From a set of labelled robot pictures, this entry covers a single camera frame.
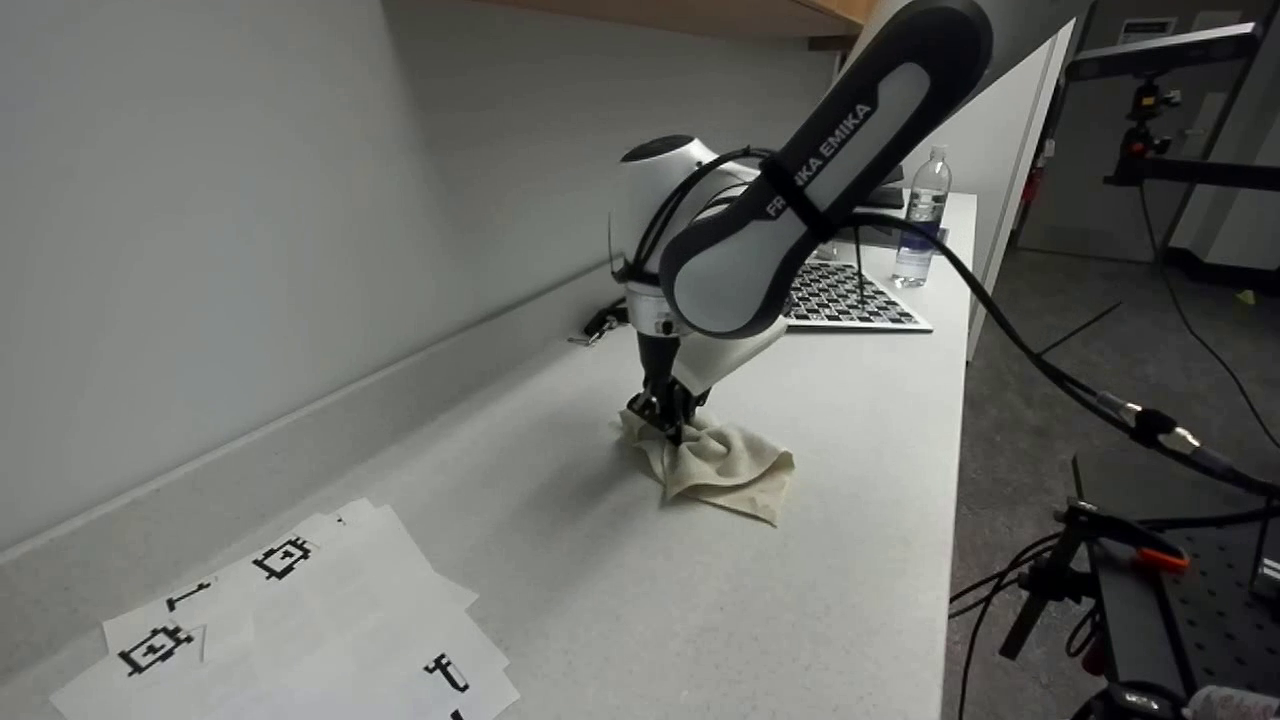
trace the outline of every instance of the white table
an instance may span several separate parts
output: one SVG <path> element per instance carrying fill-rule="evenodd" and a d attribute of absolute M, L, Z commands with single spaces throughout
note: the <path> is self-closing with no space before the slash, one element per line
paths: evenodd
<path fill-rule="evenodd" d="M 954 197 L 962 260 L 973 216 Z M 778 528 L 660 507 L 614 445 L 633 333 L 508 377 L 328 502 L 394 506 L 481 594 L 525 693 L 510 720 L 939 715 L 969 292 L 935 260 L 902 297 L 931 336 L 788 336 L 715 388 L 709 418 L 798 459 Z"/>

